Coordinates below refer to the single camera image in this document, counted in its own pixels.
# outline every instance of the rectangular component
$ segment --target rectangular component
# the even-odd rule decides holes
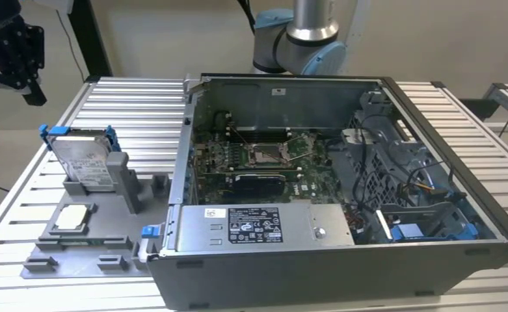
[[[206,216],[205,207],[224,209],[226,218]],[[180,252],[317,250],[355,245],[339,204],[312,205],[303,201],[185,206],[180,214]]]

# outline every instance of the white label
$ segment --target white label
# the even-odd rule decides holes
[[[206,208],[205,209],[205,218],[226,218],[228,210],[221,208]]]
[[[286,95],[286,89],[285,88],[272,89],[272,95],[273,96],[285,96]]]
[[[69,161],[78,181],[85,187],[99,187],[113,185],[106,162],[97,159],[79,159]]]

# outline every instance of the blue latch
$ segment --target blue latch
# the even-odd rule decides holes
[[[142,228],[144,239],[158,239],[161,236],[161,225],[145,226]]]

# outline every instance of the blue tab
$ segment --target blue tab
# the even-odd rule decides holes
[[[47,141],[47,125],[43,124],[39,126],[38,130],[39,130],[39,137],[42,138],[43,142],[46,142],[46,145],[47,145],[47,149],[51,151],[51,145],[49,144],[49,141]]]
[[[161,236],[161,226],[145,226],[142,228],[142,238],[144,239],[158,239]]]
[[[117,132],[115,132],[115,129],[111,127],[111,125],[107,126],[106,135],[111,143],[113,151],[121,151],[121,145],[118,144]]]
[[[71,127],[55,126],[51,128],[49,135],[66,135],[71,130]]]
[[[254,28],[258,29],[289,23],[293,18],[293,10],[288,8],[273,8],[272,10],[261,11],[256,17]]]

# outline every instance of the motherboard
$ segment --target motherboard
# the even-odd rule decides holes
[[[198,204],[344,203],[325,140],[317,131],[200,133],[194,168]]]

